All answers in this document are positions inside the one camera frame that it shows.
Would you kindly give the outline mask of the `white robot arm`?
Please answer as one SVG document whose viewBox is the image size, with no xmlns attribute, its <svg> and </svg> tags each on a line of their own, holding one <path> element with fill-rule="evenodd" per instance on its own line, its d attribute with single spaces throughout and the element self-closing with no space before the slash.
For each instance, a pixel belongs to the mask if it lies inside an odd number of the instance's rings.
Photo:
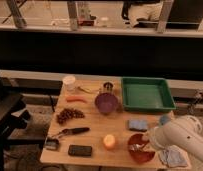
<svg viewBox="0 0 203 171">
<path fill-rule="evenodd" d="M 202 124 L 192 115 L 172 119 L 161 126 L 155 126 L 148 132 L 151 146 L 163 150 L 177 146 L 193 155 L 203 163 L 203 137 L 200 135 Z"/>
</svg>

